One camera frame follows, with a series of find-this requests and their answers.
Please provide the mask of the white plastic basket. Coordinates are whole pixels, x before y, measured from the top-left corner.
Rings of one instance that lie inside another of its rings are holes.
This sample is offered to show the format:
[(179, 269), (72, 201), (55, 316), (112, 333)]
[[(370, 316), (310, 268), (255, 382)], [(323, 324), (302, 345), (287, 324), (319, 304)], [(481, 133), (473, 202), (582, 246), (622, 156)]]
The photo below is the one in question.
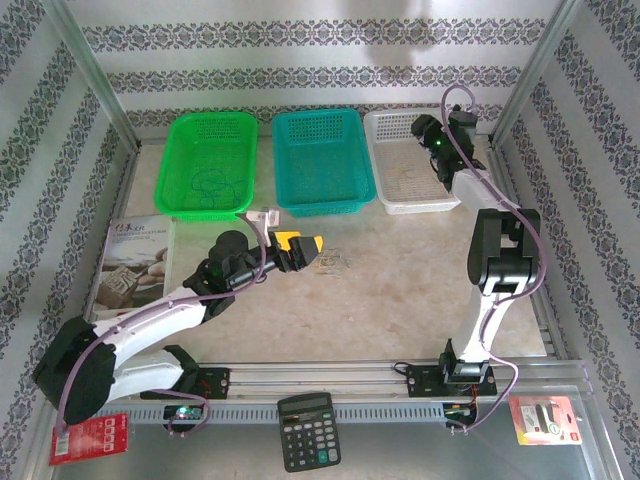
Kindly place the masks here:
[(430, 163), (430, 154), (411, 133), (421, 114), (440, 116), (437, 108), (372, 111), (363, 127), (377, 195), (390, 215), (443, 212), (460, 201), (448, 193)]

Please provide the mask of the teal plastic basket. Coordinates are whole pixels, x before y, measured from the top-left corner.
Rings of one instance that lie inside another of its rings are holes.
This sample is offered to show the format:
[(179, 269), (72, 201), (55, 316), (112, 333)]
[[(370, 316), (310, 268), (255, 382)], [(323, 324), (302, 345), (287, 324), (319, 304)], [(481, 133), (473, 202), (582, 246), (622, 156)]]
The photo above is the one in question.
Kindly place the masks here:
[(357, 213), (376, 198), (356, 110), (278, 114), (272, 121), (272, 139), (277, 202), (292, 216)]

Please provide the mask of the book with printed cover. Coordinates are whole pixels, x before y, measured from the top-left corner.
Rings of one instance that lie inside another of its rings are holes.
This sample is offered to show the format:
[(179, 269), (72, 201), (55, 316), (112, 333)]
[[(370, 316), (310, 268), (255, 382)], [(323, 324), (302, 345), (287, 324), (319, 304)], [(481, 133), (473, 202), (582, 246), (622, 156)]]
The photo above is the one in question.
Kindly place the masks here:
[(109, 228), (92, 304), (103, 320), (146, 306), (165, 295), (173, 222), (163, 215), (114, 220)]

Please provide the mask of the green plastic basket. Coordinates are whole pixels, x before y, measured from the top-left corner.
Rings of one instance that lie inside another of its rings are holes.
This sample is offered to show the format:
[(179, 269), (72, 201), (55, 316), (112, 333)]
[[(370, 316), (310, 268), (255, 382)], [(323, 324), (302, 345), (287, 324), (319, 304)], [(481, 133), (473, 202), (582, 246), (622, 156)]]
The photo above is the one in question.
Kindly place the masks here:
[(239, 111), (189, 113), (168, 133), (154, 193), (185, 222), (234, 221), (254, 197), (258, 122)]

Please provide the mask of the black desk calculator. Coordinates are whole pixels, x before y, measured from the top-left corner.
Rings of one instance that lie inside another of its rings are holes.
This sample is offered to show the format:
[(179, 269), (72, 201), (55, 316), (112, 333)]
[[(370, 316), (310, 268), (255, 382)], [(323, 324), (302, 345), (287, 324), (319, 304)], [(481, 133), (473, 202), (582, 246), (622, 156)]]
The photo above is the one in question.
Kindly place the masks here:
[(285, 470), (298, 473), (341, 463), (341, 447), (331, 394), (314, 392), (277, 402)]

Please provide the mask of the red retail package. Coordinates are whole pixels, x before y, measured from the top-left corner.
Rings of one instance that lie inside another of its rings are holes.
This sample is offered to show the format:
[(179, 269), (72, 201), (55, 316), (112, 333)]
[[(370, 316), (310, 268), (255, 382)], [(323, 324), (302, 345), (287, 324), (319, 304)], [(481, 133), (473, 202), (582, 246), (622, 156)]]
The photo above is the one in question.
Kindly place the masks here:
[(117, 413), (95, 417), (59, 436), (52, 431), (50, 466), (76, 463), (124, 453), (129, 446), (129, 416)]

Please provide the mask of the red flash drive package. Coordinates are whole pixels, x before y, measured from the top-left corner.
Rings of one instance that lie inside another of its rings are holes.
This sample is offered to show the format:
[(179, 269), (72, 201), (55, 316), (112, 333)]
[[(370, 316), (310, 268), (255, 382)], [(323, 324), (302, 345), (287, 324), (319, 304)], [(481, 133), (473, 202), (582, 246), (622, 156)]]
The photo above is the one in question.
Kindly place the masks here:
[(567, 396), (515, 396), (508, 400), (521, 446), (581, 445), (582, 436)]

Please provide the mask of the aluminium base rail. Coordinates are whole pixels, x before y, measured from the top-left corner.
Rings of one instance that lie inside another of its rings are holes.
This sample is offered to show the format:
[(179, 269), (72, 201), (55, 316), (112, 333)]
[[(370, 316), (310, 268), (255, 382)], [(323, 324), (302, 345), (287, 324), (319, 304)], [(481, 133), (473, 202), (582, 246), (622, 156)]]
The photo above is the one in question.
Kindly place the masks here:
[[(519, 368), (515, 395), (592, 395), (594, 385), (584, 364), (553, 357), (510, 360)], [(404, 400), (407, 380), (392, 361), (205, 363), (204, 368), (230, 370), (228, 401), (266, 403), (280, 398), (326, 391), (339, 402)]]

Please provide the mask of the aluminium frame post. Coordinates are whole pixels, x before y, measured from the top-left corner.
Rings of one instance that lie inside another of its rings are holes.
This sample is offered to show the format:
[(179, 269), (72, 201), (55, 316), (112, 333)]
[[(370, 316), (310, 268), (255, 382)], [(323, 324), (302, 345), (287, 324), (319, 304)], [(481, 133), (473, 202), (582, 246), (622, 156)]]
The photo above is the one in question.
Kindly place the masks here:
[(41, 0), (41, 3), (127, 149), (137, 151), (140, 140), (134, 127), (66, 1)]
[(532, 56), (520, 75), (494, 126), (490, 137), (492, 147), (499, 146), (524, 108), (539, 78), (552, 60), (555, 50), (572, 24), (583, 0), (559, 0), (541, 34)]

